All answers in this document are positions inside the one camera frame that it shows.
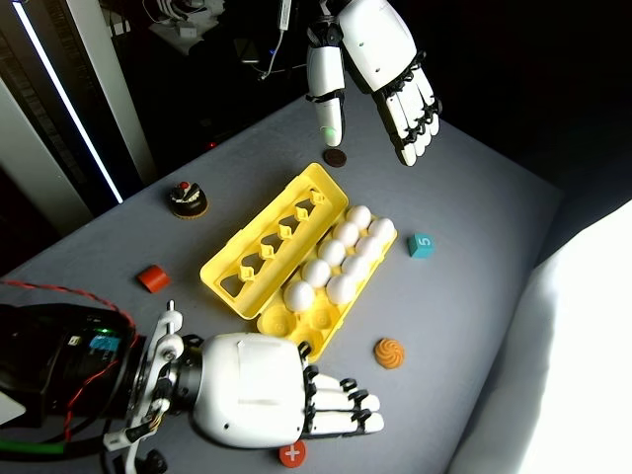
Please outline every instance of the white robotic hand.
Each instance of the white robotic hand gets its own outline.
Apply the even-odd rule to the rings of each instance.
[[[194,420],[206,435],[246,448],[299,438],[382,430],[379,400],[307,364],[310,348],[261,334],[230,334],[201,347],[202,377]]]
[[[411,33],[385,0],[351,0],[338,16],[321,1],[325,17],[308,29],[308,100],[314,102],[329,146],[344,134],[342,112],[345,47],[361,86],[373,94],[400,161],[412,166],[438,133],[440,101],[421,67]]]

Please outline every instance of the table surface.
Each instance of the table surface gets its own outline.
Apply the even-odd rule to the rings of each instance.
[[[348,163],[327,171],[351,204],[393,219],[399,236],[318,365],[322,373],[352,376],[377,394],[386,426],[369,436],[309,441],[301,472],[440,473],[472,412],[560,193],[445,122],[417,165],[404,167],[372,100],[350,86],[345,107]],[[143,334],[151,334],[172,298],[185,316],[183,334],[255,331],[252,321],[231,313],[199,281],[199,269],[294,176],[321,161],[323,148],[315,114],[299,99],[8,277],[94,291],[130,311]],[[211,207],[203,218],[178,219],[165,205],[166,193],[180,181],[198,182],[206,192]],[[426,261],[408,255],[406,238],[415,232],[435,238],[436,251]],[[172,279],[157,294],[134,280],[151,264]],[[8,287],[0,287],[0,298],[18,305],[90,304]],[[372,348],[382,337],[404,345],[401,368],[385,370],[375,362]],[[45,431],[60,426],[52,420]],[[154,447],[174,473],[285,472],[276,452],[209,444],[184,416],[170,418],[140,452]],[[0,462],[2,472],[97,470],[95,457],[47,465]]]

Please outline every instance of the blue dice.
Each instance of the blue dice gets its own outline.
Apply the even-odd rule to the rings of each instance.
[[[435,251],[435,240],[428,234],[415,234],[408,238],[408,251],[414,259],[427,259]]]

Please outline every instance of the egg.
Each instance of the egg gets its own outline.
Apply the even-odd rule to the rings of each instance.
[[[364,230],[371,222],[371,211],[365,205],[356,205],[347,212],[347,220],[354,223],[358,229]]]
[[[312,288],[322,288],[327,284],[327,281],[329,281],[329,277],[332,275],[332,269],[324,260],[310,260],[303,265],[303,270],[301,270],[300,275]]]
[[[395,235],[395,225],[391,219],[382,217],[377,219],[368,226],[368,235],[377,237],[382,244],[385,244]]]
[[[334,229],[334,238],[340,240],[345,247],[352,247],[359,239],[359,229],[353,222],[341,222]]]
[[[373,263],[382,255],[382,243],[377,237],[367,235],[357,241],[357,244],[355,244],[355,252],[365,256]]]
[[[355,282],[360,282],[368,277],[370,262],[364,255],[349,255],[343,261],[343,274],[348,275]]]
[[[314,288],[306,281],[293,281],[285,289],[283,301],[292,312],[306,311],[314,303]]]
[[[334,304],[351,303],[356,296],[356,282],[345,274],[332,276],[327,283],[327,297]]]
[[[340,240],[326,240],[318,249],[318,257],[329,264],[330,267],[337,267],[342,261],[347,251]]]

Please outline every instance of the white light bar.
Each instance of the white light bar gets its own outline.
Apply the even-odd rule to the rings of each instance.
[[[66,110],[70,114],[72,121],[75,122],[75,125],[77,129],[79,130],[79,133],[81,134],[81,137],[83,138],[83,141],[86,143],[88,150],[90,150],[90,154],[92,155],[92,158],[95,160],[95,163],[97,163],[97,166],[99,167],[99,170],[101,171],[101,174],[103,175],[103,177],[106,179],[108,186],[110,186],[110,189],[112,190],[112,194],[115,196],[115,199],[117,200],[118,203],[122,203],[122,197],[120,196],[119,190],[117,190],[117,187],[115,186],[114,181],[112,181],[112,178],[110,177],[110,173],[108,173],[108,170],[103,164],[103,161],[101,161],[101,157],[99,156],[99,153],[97,153],[95,146],[92,144],[92,140],[88,136],[88,132],[86,132],[86,129],[84,128],[83,123],[81,123],[81,120],[79,119],[79,116],[77,116],[77,113],[75,112],[74,107],[72,107],[72,104],[70,103],[70,99],[68,99],[68,95],[66,94],[66,91],[64,91],[63,86],[61,85],[61,82],[59,81],[59,78],[57,77],[57,73],[52,68],[52,64],[50,64],[50,61],[48,60],[48,56],[46,55],[46,52],[43,50],[43,47],[41,46],[40,39],[38,38],[36,31],[33,29],[33,25],[31,25],[31,21],[29,20],[29,17],[27,16],[27,12],[25,12],[22,4],[18,2],[13,2],[13,8],[16,9],[16,12],[18,13],[18,17],[20,17],[20,21],[22,22],[22,25],[27,31],[27,34],[29,35],[29,38],[31,39],[33,46],[38,52],[39,59],[41,59],[43,67],[46,69],[46,72],[48,73],[48,76],[50,77],[52,84],[55,86],[55,89],[57,90],[57,94],[59,94],[59,97],[61,98],[61,102],[63,102],[63,105],[66,107]]]

